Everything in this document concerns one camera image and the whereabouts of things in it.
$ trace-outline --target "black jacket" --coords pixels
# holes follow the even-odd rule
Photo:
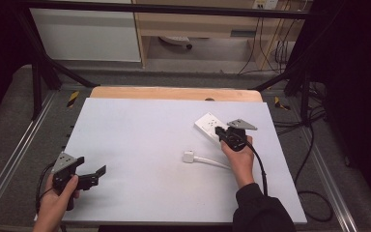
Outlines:
[[[296,231],[281,202],[277,198],[264,196],[255,183],[237,191],[237,202],[239,208],[233,218],[235,232]]]

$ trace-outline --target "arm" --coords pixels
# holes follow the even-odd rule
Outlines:
[[[252,144],[252,137],[247,141]],[[234,231],[296,231],[290,216],[277,198],[264,196],[252,175],[254,154],[245,146],[234,152],[221,141],[221,149],[230,160],[239,190],[239,208],[234,213]]]
[[[60,221],[62,220],[62,217],[65,214],[68,206],[69,198],[72,194],[74,198],[78,197],[79,192],[74,191],[78,182],[78,177],[76,175],[69,180],[68,184],[60,195],[58,195],[55,189],[53,189],[52,178],[52,174],[50,174],[47,178],[45,187],[45,191],[47,191],[47,193],[43,196],[38,219],[36,220],[33,228],[34,232],[58,231]]]

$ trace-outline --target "white table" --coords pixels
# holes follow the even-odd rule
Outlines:
[[[306,223],[268,107],[262,102],[87,99],[65,152],[84,157],[77,174],[103,165],[100,184],[82,191],[64,221],[94,224],[230,223],[238,190],[230,170],[184,163],[184,151],[224,164],[227,158],[194,122],[207,112],[226,123],[244,119],[259,153],[269,195],[294,223]],[[258,162],[254,178],[261,186]]]

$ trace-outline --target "person's right hand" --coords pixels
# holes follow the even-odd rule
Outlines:
[[[247,136],[246,140],[252,144],[252,137]],[[231,169],[237,180],[239,188],[254,183],[252,167],[254,164],[254,154],[248,146],[239,152],[234,152],[224,141],[221,140],[221,150],[231,163]]]

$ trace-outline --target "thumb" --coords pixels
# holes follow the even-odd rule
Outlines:
[[[74,193],[74,190],[76,189],[78,182],[79,177],[77,175],[71,177],[71,179],[68,181],[68,184],[65,186],[65,189],[63,189],[62,194],[60,194],[60,198],[69,201],[69,198]]]

